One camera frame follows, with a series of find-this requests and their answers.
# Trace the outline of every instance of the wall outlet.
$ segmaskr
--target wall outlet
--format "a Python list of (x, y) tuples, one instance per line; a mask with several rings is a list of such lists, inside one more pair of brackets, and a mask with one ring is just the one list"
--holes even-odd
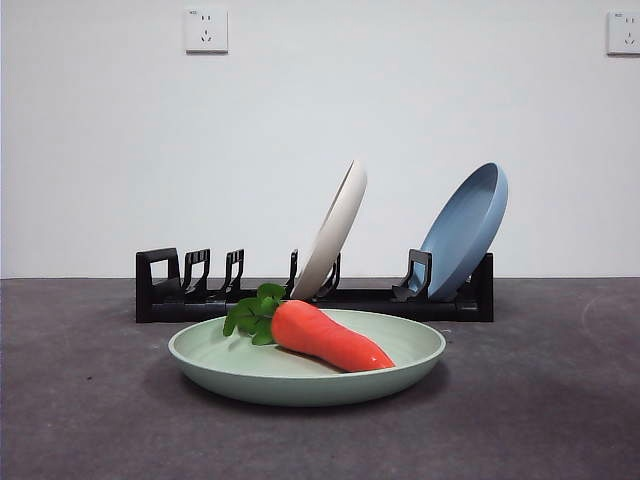
[(640, 12), (609, 12), (607, 53), (640, 55)]
[(187, 53), (227, 53), (228, 15), (224, 8), (186, 8), (183, 16)]

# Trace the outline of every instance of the blue plate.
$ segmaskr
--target blue plate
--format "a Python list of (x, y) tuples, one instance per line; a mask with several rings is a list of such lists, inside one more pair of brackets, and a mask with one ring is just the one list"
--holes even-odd
[[(433, 256), (431, 300), (451, 300), (473, 273), (500, 227), (507, 196), (506, 175), (495, 163), (487, 163), (449, 199), (420, 247)], [(423, 279), (424, 267), (416, 264), (409, 287), (417, 290)]]

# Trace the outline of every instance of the plate rim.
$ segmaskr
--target plate rim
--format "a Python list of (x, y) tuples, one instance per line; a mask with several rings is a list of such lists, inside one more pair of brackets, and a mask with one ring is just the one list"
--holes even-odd
[(411, 369), (413, 367), (416, 367), (418, 365), (421, 364), (425, 364), (433, 359), (438, 358), (440, 355), (442, 355), (442, 353), (444, 352), (446, 345), (447, 345), (447, 340), (444, 337), (444, 335), (442, 335), (442, 333), (440, 333), (438, 330), (436, 330), (435, 328), (431, 327), (430, 325), (427, 325), (425, 323), (422, 322), (418, 322), (416, 320), (410, 320), (407, 318), (403, 318), (403, 317), (398, 317), (395, 315), (388, 315), (385, 313), (377, 313), (377, 312), (367, 312), (364, 310), (348, 310), (348, 309), (338, 309), (338, 308), (329, 308), (329, 309), (320, 309), (321, 311), (325, 312), (325, 313), (331, 313), (331, 312), (356, 312), (359, 314), (367, 314), (367, 315), (374, 315), (374, 316), (381, 316), (381, 317), (387, 317), (390, 319), (393, 319), (394, 321), (397, 320), (402, 320), (403, 322), (411, 322), (414, 323), (416, 325), (419, 326), (419, 328), (425, 328), (428, 331), (435, 333), (436, 337), (438, 338), (438, 340), (440, 341), (440, 345), (438, 346), (438, 348), (432, 352), (430, 355), (426, 356), (425, 358), (422, 358), (420, 360), (416, 360), (414, 362), (405, 364), (405, 365), (401, 365), (401, 366), (395, 366), (395, 367), (389, 367), (389, 368), (381, 368), (381, 369), (377, 369), (377, 370), (365, 370), (362, 372), (339, 372), (339, 373), (331, 373), (331, 374), (311, 374), (311, 375), (253, 375), (253, 374), (245, 374), (245, 373), (237, 373), (237, 372), (232, 372), (229, 370), (221, 370), (221, 369), (213, 369), (207, 365), (204, 365), (198, 361), (194, 361), (191, 359), (188, 359), (187, 357), (185, 357), (184, 355), (182, 355), (180, 352), (177, 351), (177, 349), (175, 348), (175, 342), (178, 339), (178, 337), (180, 335), (183, 335), (184, 333), (186, 333), (187, 331), (191, 330), (191, 329), (195, 329), (203, 324), (207, 324), (207, 323), (214, 323), (214, 322), (219, 322), (222, 321), (224, 318), (226, 318), (226, 316), (221, 316), (221, 317), (216, 317), (216, 318), (211, 318), (209, 320), (205, 320), (204, 322), (199, 322), (199, 323), (195, 323), (193, 325), (190, 325), (188, 327), (185, 327), (181, 330), (179, 330), (178, 332), (176, 332), (171, 339), (169, 340), (167, 346), (169, 348), (169, 352), (171, 353), (171, 355), (173, 355), (174, 358), (176, 358), (177, 360), (186, 363), (188, 365), (197, 367), (197, 368), (201, 368), (210, 372), (215, 372), (215, 373), (220, 373), (220, 374), (225, 374), (225, 375), (232, 375), (234, 377), (242, 377), (242, 378), (262, 378), (262, 379), (272, 379), (272, 380), (336, 380), (338, 378), (354, 378), (354, 377), (363, 377), (363, 376), (370, 376), (370, 375), (382, 375), (385, 373), (390, 373), (390, 372), (398, 372), (401, 370), (408, 370)]

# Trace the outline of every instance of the plastic plate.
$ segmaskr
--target plastic plate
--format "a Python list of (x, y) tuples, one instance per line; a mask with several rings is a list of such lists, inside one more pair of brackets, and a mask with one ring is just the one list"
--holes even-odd
[(366, 187), (364, 167), (354, 160), (322, 222), (311, 256), (293, 287), (291, 298), (311, 298), (322, 287), (349, 235)]
[(237, 330), (224, 337), (224, 317), (181, 330), (169, 341), (169, 351), (191, 380), (220, 395), (266, 405), (326, 406), (403, 390), (423, 378), (445, 348), (438, 331), (412, 320), (353, 310), (324, 312), (376, 342), (396, 366), (341, 373), (319, 359), (276, 345), (252, 345)]
[[(500, 227), (507, 195), (506, 175), (495, 163), (487, 163), (449, 199), (420, 247), (433, 256), (431, 300), (451, 300), (473, 273)], [(409, 287), (417, 290), (423, 278), (424, 267), (416, 264)]]

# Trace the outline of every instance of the orange carrot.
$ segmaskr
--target orange carrot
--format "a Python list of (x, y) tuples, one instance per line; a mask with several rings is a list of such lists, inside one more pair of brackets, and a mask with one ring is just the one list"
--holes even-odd
[(300, 300), (289, 300), (276, 308), (271, 335), (285, 348), (319, 357), (348, 372), (395, 366), (373, 341)]

